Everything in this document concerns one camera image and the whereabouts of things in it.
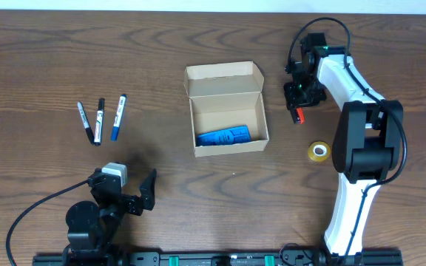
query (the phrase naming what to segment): cardboard box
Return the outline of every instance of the cardboard box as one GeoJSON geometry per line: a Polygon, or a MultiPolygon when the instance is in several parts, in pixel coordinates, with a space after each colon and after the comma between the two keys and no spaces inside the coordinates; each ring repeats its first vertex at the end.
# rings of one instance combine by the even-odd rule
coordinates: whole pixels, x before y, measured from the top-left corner
{"type": "Polygon", "coordinates": [[[185,89],[190,101],[196,157],[263,151],[269,142],[263,102],[264,77],[253,62],[188,66],[185,89]],[[197,146],[199,134],[248,126],[251,142],[197,146]]]}

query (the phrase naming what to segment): blue object in box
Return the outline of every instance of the blue object in box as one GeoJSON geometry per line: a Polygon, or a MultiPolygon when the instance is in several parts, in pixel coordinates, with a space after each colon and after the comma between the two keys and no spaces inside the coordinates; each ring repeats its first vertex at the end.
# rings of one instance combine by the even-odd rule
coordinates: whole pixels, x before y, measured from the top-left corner
{"type": "Polygon", "coordinates": [[[231,145],[249,141],[251,141],[251,136],[249,136],[248,126],[222,129],[201,134],[197,137],[197,145],[199,146],[231,145]]]}

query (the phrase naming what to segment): white background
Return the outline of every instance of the white background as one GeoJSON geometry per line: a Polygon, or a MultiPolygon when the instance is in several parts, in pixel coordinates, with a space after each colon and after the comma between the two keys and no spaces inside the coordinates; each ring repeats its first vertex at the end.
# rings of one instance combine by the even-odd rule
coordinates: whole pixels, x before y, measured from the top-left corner
{"type": "Polygon", "coordinates": [[[426,0],[0,0],[0,9],[426,14],[426,0]]]}

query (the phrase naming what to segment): yellow tape roll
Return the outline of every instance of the yellow tape roll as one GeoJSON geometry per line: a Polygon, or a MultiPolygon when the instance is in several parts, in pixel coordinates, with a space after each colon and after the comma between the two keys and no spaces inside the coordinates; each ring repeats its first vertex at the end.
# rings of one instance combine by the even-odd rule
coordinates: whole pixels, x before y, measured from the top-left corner
{"type": "Polygon", "coordinates": [[[308,156],[315,162],[322,162],[328,159],[330,153],[330,146],[322,141],[314,142],[308,148],[308,156]]]}

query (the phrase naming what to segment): table surface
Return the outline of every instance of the table surface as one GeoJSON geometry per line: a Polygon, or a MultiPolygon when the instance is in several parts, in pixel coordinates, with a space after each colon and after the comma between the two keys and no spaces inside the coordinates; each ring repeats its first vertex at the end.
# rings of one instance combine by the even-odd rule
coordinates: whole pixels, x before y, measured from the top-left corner
{"type": "MultiPolygon", "coordinates": [[[[332,144],[339,109],[327,100],[296,126],[282,88],[291,80],[283,71],[291,39],[317,16],[0,11],[0,265],[8,263],[7,230],[25,208],[113,161],[128,165],[131,194],[158,170],[154,211],[127,216],[120,243],[163,251],[317,245],[338,182],[331,159],[312,162],[307,149],[332,144]],[[262,152],[195,158],[183,71],[234,61],[254,61],[265,76],[270,142],[262,152]],[[123,124],[111,142],[122,93],[123,124]],[[95,147],[76,102],[93,126],[99,98],[105,133],[95,147]]],[[[374,200],[363,245],[398,247],[405,265],[426,265],[426,16],[335,17],[353,33],[351,52],[367,82],[405,108],[407,167],[374,200]]],[[[345,41],[332,23],[311,30],[332,45],[345,41]]],[[[91,199],[88,187],[77,188],[30,212],[13,234],[16,261],[61,252],[65,213],[91,199]]]]}

